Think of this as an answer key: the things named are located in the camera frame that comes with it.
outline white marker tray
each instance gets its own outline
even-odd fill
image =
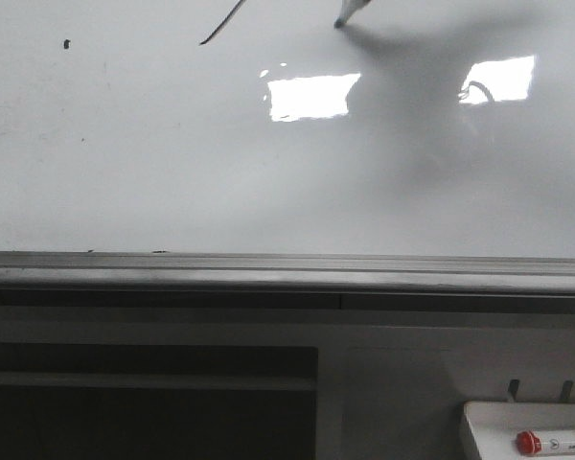
[[[575,404],[467,402],[460,437],[469,460],[518,460],[516,435],[525,429],[575,426]],[[545,456],[575,460],[575,455]]]

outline white glossy surface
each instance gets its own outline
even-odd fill
[[[575,257],[575,0],[232,6],[0,0],[0,250]]]
[[[575,404],[468,402],[461,436],[468,460],[575,460],[575,455],[524,456],[515,445],[521,431],[573,427]]]

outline red marker cap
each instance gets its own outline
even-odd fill
[[[541,451],[541,440],[532,431],[522,431],[517,435],[516,446],[522,455],[532,455]]]

